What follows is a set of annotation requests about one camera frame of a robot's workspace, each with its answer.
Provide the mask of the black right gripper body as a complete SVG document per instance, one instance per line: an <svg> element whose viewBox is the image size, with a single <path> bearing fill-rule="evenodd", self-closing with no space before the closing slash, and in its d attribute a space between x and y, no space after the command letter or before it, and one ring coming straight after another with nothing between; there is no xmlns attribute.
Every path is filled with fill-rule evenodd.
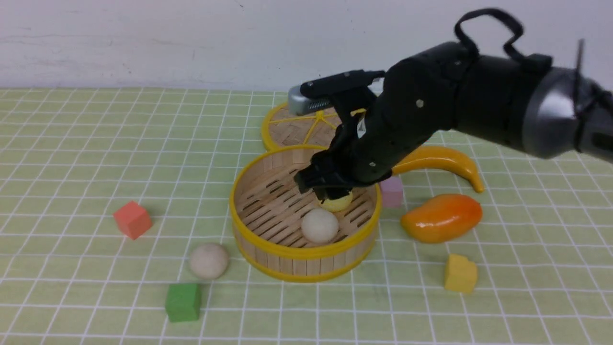
<svg viewBox="0 0 613 345"><path fill-rule="evenodd" d="M328 150L311 162L332 160L341 180L374 185L436 131L454 123L454 98L466 68L466 49L445 42L407 57L370 85L377 96L367 109L335 111L341 119Z"/></svg>

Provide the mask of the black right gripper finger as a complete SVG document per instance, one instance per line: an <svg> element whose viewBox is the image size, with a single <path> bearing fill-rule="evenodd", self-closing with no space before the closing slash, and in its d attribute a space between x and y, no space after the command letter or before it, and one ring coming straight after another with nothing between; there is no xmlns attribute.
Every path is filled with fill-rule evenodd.
<svg viewBox="0 0 613 345"><path fill-rule="evenodd" d="M319 201L340 199L350 194L355 188L366 187L366 183L357 180L316 180L314 192Z"/></svg>
<svg viewBox="0 0 613 345"><path fill-rule="evenodd" d="M314 191L316 180L340 180L340 166L332 160L314 161L294 175L298 191L305 194Z"/></svg>

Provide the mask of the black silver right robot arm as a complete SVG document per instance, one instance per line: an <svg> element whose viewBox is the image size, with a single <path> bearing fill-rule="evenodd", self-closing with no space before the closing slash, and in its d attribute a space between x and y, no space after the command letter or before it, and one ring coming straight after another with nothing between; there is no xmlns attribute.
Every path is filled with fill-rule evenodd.
<svg viewBox="0 0 613 345"><path fill-rule="evenodd" d="M295 114L333 108L329 148L294 177L300 192L340 198L392 175L443 130L539 159L578 151L612 161L612 94L548 56L492 57L446 42L386 71L351 70L293 87Z"/></svg>

